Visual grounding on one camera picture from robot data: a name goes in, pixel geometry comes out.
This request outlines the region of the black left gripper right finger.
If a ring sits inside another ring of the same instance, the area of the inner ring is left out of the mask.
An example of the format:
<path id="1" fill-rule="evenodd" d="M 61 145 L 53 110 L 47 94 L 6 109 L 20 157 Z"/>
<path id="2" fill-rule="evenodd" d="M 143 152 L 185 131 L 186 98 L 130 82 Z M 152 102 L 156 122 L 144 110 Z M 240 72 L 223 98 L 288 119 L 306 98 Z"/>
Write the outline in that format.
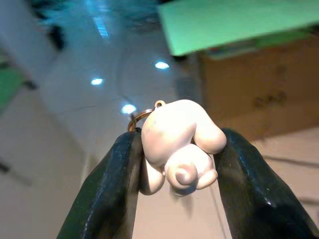
<path id="1" fill-rule="evenodd" d="M 233 239 L 319 239 L 319 229 L 258 149 L 223 128 L 226 146 L 214 155 L 218 186 Z"/>

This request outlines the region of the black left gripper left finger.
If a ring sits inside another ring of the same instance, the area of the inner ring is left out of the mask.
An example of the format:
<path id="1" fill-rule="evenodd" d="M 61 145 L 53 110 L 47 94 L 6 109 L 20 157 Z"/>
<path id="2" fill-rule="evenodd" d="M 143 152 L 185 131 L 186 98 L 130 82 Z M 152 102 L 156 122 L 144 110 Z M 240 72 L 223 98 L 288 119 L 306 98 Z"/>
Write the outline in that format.
<path id="1" fill-rule="evenodd" d="M 85 179 L 57 239 L 132 239 L 143 158 L 141 132 L 120 135 Z"/>

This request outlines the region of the brown cardboard box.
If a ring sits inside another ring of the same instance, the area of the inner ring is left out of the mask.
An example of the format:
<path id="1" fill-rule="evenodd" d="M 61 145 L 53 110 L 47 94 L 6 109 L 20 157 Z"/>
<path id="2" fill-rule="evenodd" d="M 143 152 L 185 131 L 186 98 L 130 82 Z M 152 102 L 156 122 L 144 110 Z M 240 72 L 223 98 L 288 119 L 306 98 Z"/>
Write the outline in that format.
<path id="1" fill-rule="evenodd" d="M 219 127 L 257 140 L 319 126 L 319 37 L 200 60 L 207 112 Z"/>

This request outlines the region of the green table top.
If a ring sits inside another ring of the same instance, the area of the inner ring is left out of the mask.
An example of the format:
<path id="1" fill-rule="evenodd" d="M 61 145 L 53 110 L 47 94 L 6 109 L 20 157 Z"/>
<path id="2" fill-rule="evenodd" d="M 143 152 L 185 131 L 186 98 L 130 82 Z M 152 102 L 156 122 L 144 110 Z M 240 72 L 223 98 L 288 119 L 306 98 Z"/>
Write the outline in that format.
<path id="1" fill-rule="evenodd" d="M 27 78 L 15 67 L 0 68 L 0 113 L 26 80 Z"/>
<path id="2" fill-rule="evenodd" d="M 319 0 L 174 0 L 158 6 L 173 56 L 319 23 Z"/>

